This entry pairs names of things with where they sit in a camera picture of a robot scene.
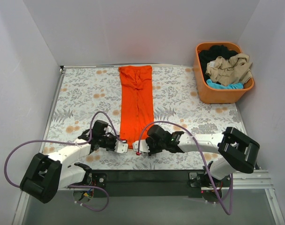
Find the orange t shirt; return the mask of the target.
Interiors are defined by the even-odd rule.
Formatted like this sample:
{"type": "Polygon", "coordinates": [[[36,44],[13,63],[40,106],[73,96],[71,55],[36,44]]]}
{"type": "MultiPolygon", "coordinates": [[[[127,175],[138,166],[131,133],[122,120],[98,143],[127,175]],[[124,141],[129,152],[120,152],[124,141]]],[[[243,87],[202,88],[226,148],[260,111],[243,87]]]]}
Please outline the orange t shirt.
{"type": "Polygon", "coordinates": [[[154,121],[151,66],[120,67],[121,122],[120,137],[128,147],[139,140],[142,130],[154,121]]]}

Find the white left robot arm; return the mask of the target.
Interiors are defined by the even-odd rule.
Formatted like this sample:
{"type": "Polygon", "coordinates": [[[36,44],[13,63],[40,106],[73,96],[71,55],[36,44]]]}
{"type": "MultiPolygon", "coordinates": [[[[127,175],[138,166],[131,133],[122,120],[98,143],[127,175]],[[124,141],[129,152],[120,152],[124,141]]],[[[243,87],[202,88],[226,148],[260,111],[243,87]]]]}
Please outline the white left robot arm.
{"type": "Polygon", "coordinates": [[[104,188],[106,174],[94,172],[79,159],[99,148],[123,153],[128,146],[117,135],[108,131],[108,123],[97,120],[92,129],[87,129],[74,141],[59,151],[44,155],[36,154],[20,183],[20,189],[42,203],[50,202],[58,189],[70,185],[89,187],[81,198],[91,199],[93,187],[104,188]]]}

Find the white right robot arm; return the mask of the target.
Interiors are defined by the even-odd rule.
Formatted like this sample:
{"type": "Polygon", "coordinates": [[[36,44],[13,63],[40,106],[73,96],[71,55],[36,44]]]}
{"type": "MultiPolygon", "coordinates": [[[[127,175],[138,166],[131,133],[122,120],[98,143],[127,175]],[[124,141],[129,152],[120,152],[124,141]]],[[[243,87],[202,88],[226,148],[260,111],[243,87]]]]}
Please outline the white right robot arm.
{"type": "Polygon", "coordinates": [[[215,186],[236,171],[251,174],[254,171],[260,144],[234,127],[218,134],[199,134],[196,137],[184,131],[169,133],[159,125],[147,132],[145,148],[149,155],[166,150],[170,153],[215,153],[222,157],[210,162],[205,171],[205,182],[215,186]]]}

